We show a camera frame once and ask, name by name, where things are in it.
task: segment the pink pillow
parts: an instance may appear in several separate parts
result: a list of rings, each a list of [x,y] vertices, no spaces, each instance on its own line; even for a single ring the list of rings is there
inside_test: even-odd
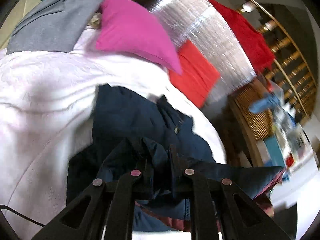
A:
[[[96,48],[131,52],[182,74],[178,54],[155,16],[131,0],[105,0]]]

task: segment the bedsheet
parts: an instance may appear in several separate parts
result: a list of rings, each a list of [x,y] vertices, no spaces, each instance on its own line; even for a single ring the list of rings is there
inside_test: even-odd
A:
[[[151,101],[164,94],[193,117],[194,133],[208,142],[216,162],[226,162],[216,130],[164,69],[134,55],[95,50],[98,35],[87,28],[70,53],[0,51],[0,203],[43,224],[65,207],[68,160],[92,141],[99,84],[124,86]],[[41,229],[4,214],[22,240]]]

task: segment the red cloth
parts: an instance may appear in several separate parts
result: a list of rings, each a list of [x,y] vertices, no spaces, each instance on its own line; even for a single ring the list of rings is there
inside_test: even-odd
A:
[[[208,0],[226,20],[235,34],[255,72],[263,72],[270,67],[275,56],[267,46],[261,33],[238,12],[223,6],[215,0]]]
[[[189,40],[178,52],[182,75],[169,70],[172,85],[180,90],[196,107],[203,106],[220,73]]]

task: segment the black cable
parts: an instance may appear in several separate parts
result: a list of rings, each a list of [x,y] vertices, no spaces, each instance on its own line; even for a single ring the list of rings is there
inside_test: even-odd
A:
[[[32,222],[32,223],[34,223],[34,224],[36,224],[36,225],[38,225],[38,226],[41,226],[41,227],[44,227],[44,226],[45,226],[44,224],[41,224],[41,223],[39,223],[39,222],[37,222],[37,221],[34,221],[34,220],[31,219],[31,218],[28,218],[28,217],[20,214],[19,212],[15,211],[14,209],[12,209],[12,208],[10,208],[10,207],[8,207],[8,206],[6,206],[6,205],[0,205],[0,210],[3,210],[3,209],[9,210],[9,211],[11,211],[12,213],[15,213],[16,215],[18,215],[19,217],[22,217],[23,219],[28,220],[29,222]]]

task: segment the plastic wrapping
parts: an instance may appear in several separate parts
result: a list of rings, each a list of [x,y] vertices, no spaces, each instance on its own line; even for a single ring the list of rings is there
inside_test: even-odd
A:
[[[158,0],[150,9],[176,49],[187,40],[220,72],[206,103],[218,101],[256,76],[227,22],[207,0]]]

